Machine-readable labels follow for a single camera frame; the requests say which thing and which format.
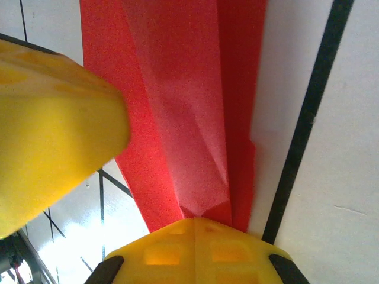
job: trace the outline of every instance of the red tissue paper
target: red tissue paper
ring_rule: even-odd
[[[150,231],[203,216],[246,231],[265,1],[81,0],[84,65],[124,94],[116,158]]]

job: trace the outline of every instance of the square hole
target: square hole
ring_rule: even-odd
[[[182,249],[176,244],[154,244],[144,251],[147,265],[179,265]]]
[[[211,243],[212,261],[247,262],[251,260],[249,247],[238,241]]]
[[[207,233],[219,233],[222,229],[214,224],[209,224],[205,227]]]
[[[186,232],[186,228],[184,226],[182,227],[176,227],[170,231],[170,235],[183,235]]]

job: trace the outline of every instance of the yellow plastic part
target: yellow plastic part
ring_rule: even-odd
[[[130,139],[122,94],[60,54],[0,40],[0,239]]]
[[[282,284],[271,254],[283,250],[205,218],[184,219],[112,252],[113,284]]]

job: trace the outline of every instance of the white surface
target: white surface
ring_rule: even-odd
[[[7,272],[3,272],[1,274],[1,279],[2,279],[1,284],[14,284],[13,279],[9,276],[9,274]]]
[[[251,139],[255,202],[249,231],[262,235],[291,144],[332,0],[270,0]]]
[[[104,179],[105,254],[149,233],[135,201]]]
[[[53,228],[54,244],[46,246],[46,257],[51,257],[49,262],[55,262],[58,268],[59,283],[84,283],[91,272],[80,258],[77,257],[77,246],[73,241],[63,238],[57,229]]]
[[[127,183],[124,179],[123,174],[120,172],[120,169],[118,168],[118,165],[114,159],[110,160],[108,163],[106,163],[102,169],[109,173],[112,177],[117,179],[119,182],[121,182],[124,186],[127,186]]]
[[[0,0],[0,33],[25,40],[23,19],[18,0]]]
[[[24,0],[23,7],[29,42],[83,65],[79,0]]]
[[[95,269],[102,261],[104,242],[100,219],[99,174],[93,174],[51,206],[50,213],[52,220],[67,238],[61,243],[72,248],[75,259],[82,256]]]
[[[27,225],[28,237],[30,243],[33,245],[34,249],[46,265],[47,269],[50,271],[54,280],[57,282],[56,273],[56,256],[51,256],[46,248],[53,247],[52,232],[50,229],[50,221],[42,213],[35,219],[30,221]]]
[[[356,0],[277,237],[311,283],[379,282],[378,26]]]

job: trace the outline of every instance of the black line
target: black line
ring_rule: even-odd
[[[29,240],[29,233],[28,233],[28,224],[25,225],[25,231],[26,231],[26,237]]]
[[[354,0],[334,0],[262,240],[273,244]]]
[[[63,238],[67,238],[65,236],[65,234],[61,231],[61,229],[57,226],[57,224],[55,224],[55,222],[50,218],[50,216],[45,212],[43,211],[43,214],[45,214],[45,216],[50,220],[51,224],[53,224],[53,226],[55,227],[55,229],[57,229],[57,231],[59,232],[59,234],[63,237]],[[82,262],[84,263],[84,265],[89,269],[89,271],[93,272],[94,270],[88,265],[88,263],[84,260],[84,258],[81,256],[80,259],[82,260]]]
[[[99,170],[99,185],[100,185],[100,221],[101,221],[101,228],[104,230],[104,177],[102,175],[103,170]],[[105,259],[105,244],[102,244],[102,260]]]
[[[121,182],[119,182],[117,179],[112,177],[109,173],[105,172],[103,169],[98,170],[99,174],[102,174],[103,177],[105,177],[107,180],[109,180],[111,183],[113,183],[116,187],[121,189],[124,193],[128,194],[131,198],[133,198],[133,195],[130,192],[130,189],[126,186],[124,186]]]
[[[61,231],[61,229],[57,226],[57,224],[55,224],[55,222],[50,218],[50,216],[47,215],[45,211],[43,211],[43,213],[50,220],[50,222],[53,224],[53,226],[55,227],[55,229],[58,230],[59,234],[61,234],[63,238],[66,238],[65,234]]]
[[[28,42],[28,37],[26,35],[26,25],[25,25],[25,17],[24,17],[24,8],[23,8],[23,0],[20,0],[20,8],[21,8],[21,16],[23,18],[23,26],[24,26],[24,36],[25,41]]]
[[[12,271],[7,270],[7,273],[8,273],[8,275],[10,276],[10,278],[12,278],[13,281],[16,280],[16,277],[13,275]]]
[[[88,268],[89,271],[93,272],[94,270],[89,266],[89,264],[84,260],[84,258],[80,257],[81,261],[84,263],[84,265]]]
[[[48,53],[48,54],[59,55],[59,53],[56,53],[56,52],[54,52],[54,51],[52,51],[50,49],[45,49],[42,46],[37,46],[37,45],[35,45],[33,43],[28,43],[26,41],[19,40],[18,38],[10,37],[10,36],[2,34],[2,33],[0,33],[0,40],[6,40],[6,41],[9,41],[10,43],[15,43],[15,44],[18,44],[18,45],[21,45],[21,46],[28,47],[29,49],[38,50],[38,51],[45,52],[45,53]]]
[[[50,212],[50,207],[49,207],[47,210],[48,210],[48,212],[49,212],[50,231],[51,231],[51,233],[52,233],[52,240],[53,240],[53,243],[54,243],[54,232],[53,232],[52,214],[51,214],[51,212]],[[58,266],[56,266],[55,269],[56,269],[57,280],[58,280],[58,284],[59,284],[59,272],[58,272]]]

